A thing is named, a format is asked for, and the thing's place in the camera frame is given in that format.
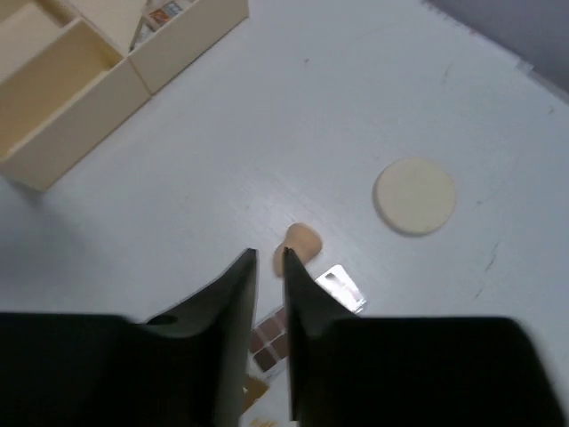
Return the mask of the beige makeup sponge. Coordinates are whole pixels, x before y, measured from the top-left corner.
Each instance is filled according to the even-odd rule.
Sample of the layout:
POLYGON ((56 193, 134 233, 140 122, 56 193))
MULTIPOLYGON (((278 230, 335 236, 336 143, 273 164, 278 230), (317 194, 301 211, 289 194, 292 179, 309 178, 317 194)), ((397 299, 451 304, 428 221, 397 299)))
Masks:
POLYGON ((319 234, 308 225, 302 222, 291 225, 273 255, 273 271, 277 277, 283 275, 283 255, 286 248, 292 249, 301 263, 306 265, 321 252, 323 241, 319 234))

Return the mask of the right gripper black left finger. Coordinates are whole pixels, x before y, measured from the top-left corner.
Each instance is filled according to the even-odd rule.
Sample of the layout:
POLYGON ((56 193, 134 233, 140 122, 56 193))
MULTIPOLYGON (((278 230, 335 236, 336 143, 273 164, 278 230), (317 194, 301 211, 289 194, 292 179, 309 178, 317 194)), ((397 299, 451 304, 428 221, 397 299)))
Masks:
POLYGON ((144 323, 3 314, 2 425, 238 425, 257 257, 244 250, 209 285, 144 323))

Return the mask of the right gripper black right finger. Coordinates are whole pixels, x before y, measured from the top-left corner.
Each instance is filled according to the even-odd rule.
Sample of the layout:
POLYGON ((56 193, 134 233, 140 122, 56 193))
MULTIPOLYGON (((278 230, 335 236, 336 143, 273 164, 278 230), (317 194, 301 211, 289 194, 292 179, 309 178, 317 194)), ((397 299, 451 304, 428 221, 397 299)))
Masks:
POLYGON ((564 426, 525 330, 506 317, 361 317, 285 249, 291 418, 300 426, 564 426))

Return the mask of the colourful small eyeshadow palette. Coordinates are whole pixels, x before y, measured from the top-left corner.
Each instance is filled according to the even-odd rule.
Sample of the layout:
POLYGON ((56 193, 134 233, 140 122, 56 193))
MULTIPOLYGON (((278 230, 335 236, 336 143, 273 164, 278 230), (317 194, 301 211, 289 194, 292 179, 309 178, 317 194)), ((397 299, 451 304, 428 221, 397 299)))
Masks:
POLYGON ((149 23, 160 28, 187 8, 187 1, 147 1, 145 13, 149 23))

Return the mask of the grey palette box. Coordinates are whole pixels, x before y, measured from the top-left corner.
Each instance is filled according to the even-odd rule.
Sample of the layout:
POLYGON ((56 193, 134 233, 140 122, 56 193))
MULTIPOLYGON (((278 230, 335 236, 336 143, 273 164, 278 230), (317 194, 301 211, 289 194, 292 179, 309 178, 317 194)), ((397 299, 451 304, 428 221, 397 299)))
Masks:
POLYGON ((148 38, 150 38, 155 33, 153 27, 148 23, 145 17, 142 17, 139 24, 135 30, 133 39, 129 45, 129 51, 133 51, 140 44, 143 44, 148 38))

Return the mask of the round cream powder puff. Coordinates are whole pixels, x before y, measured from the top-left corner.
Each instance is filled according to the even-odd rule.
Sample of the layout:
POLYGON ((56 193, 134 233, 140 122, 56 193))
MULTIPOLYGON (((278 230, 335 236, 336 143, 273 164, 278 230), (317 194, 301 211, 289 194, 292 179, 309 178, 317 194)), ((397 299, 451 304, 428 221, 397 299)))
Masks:
POLYGON ((452 176, 423 157, 400 158, 388 165, 373 184, 373 204, 395 232, 427 236, 443 227, 457 205, 452 176))

